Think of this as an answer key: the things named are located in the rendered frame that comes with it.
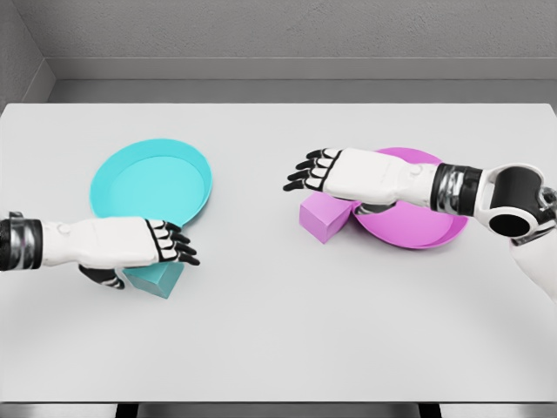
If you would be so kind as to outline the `pink plate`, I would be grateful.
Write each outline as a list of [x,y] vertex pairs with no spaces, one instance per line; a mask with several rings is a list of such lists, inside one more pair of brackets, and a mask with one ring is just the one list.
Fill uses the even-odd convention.
[[353,206],[352,214],[371,235],[402,248],[443,246],[456,239],[468,223],[467,217],[434,212],[404,201],[381,213],[357,214],[357,206]]

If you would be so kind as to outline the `cyan block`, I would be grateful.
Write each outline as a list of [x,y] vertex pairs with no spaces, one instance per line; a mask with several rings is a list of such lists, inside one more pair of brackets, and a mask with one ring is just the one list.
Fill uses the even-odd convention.
[[165,262],[127,268],[122,273],[135,288],[168,299],[183,271],[182,263]]

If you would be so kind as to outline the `pink block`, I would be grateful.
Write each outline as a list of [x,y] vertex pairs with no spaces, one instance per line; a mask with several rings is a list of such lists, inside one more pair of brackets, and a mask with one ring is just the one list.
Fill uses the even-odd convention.
[[325,244],[340,231],[352,212],[352,202],[315,192],[299,206],[299,223],[315,239]]

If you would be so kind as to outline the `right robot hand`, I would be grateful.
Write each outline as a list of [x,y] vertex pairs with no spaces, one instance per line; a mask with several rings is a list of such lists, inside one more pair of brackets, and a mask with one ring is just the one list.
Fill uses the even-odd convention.
[[309,152],[283,190],[309,189],[359,203],[359,213],[384,212],[396,205],[397,181],[405,162],[379,152],[325,148]]

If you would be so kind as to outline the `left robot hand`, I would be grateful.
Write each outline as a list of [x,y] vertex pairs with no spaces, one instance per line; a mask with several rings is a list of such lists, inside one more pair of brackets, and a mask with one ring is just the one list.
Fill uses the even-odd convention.
[[117,270],[165,262],[198,266],[197,251],[182,228],[140,217],[87,219],[75,224],[79,271],[99,285],[125,288]]

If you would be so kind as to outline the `cyan plate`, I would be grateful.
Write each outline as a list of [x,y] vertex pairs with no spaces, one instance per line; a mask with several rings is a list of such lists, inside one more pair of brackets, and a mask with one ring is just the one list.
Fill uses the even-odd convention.
[[99,218],[138,216],[183,226],[203,210],[212,183],[211,167],[197,148],[148,139],[104,161],[91,181],[90,206]]

